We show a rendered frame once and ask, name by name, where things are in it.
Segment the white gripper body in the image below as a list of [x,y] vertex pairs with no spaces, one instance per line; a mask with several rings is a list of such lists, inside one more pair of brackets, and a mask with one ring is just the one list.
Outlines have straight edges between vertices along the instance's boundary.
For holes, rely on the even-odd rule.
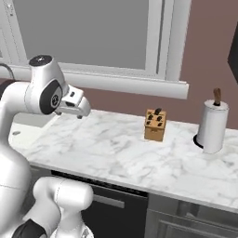
[[69,113],[73,115],[81,115],[81,116],[88,116],[91,111],[91,106],[89,101],[82,97],[81,101],[79,102],[78,106],[70,106],[68,102],[62,101],[60,106],[57,108],[57,112],[61,113]]

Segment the black dishwasher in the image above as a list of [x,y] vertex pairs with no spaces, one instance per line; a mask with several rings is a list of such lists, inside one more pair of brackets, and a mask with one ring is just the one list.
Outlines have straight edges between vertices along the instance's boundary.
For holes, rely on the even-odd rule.
[[148,193],[55,170],[51,174],[84,182],[96,195],[125,202],[125,208],[119,208],[93,200],[91,206],[82,212],[83,220],[95,238],[144,238]]

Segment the white sink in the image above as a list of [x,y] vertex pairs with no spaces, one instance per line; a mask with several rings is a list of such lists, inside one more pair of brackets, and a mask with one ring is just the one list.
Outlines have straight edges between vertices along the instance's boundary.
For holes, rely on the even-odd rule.
[[10,129],[9,143],[18,149],[30,148],[60,117],[56,114],[18,113]]

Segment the dark curved tap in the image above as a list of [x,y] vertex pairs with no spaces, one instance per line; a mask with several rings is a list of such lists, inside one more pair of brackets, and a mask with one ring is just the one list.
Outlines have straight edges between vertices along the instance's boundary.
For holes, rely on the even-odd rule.
[[10,68],[8,65],[6,65],[5,63],[1,63],[1,62],[0,62],[0,66],[6,68],[7,71],[9,72],[10,77],[11,77],[13,80],[16,81],[15,76],[14,76],[14,73],[13,73],[13,71],[11,70],[11,68]]

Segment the wooden knife block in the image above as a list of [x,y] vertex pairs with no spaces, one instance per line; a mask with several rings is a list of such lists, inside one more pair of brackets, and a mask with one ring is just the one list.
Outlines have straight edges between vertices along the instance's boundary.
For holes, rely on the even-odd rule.
[[144,122],[144,138],[148,140],[162,141],[164,139],[166,126],[166,112],[161,110],[158,115],[154,114],[156,109],[148,109]]

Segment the white framed window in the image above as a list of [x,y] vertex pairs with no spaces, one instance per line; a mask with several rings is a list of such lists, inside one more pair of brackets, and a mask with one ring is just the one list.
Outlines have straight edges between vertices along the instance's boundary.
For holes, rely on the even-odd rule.
[[50,55],[72,86],[186,99],[192,0],[0,0],[0,62],[17,79]]

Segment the grey glass fronted cupboard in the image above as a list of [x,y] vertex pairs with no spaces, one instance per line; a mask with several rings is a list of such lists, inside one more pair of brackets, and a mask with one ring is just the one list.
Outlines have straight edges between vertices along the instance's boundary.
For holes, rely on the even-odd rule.
[[238,238],[238,214],[150,194],[144,238]]

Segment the black angular wall fitting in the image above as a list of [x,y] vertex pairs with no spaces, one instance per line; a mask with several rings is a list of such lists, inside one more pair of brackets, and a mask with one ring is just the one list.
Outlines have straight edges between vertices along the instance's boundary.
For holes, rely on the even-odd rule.
[[231,68],[234,79],[238,84],[238,32],[234,33],[234,37],[232,39],[231,49],[228,56],[228,64]]

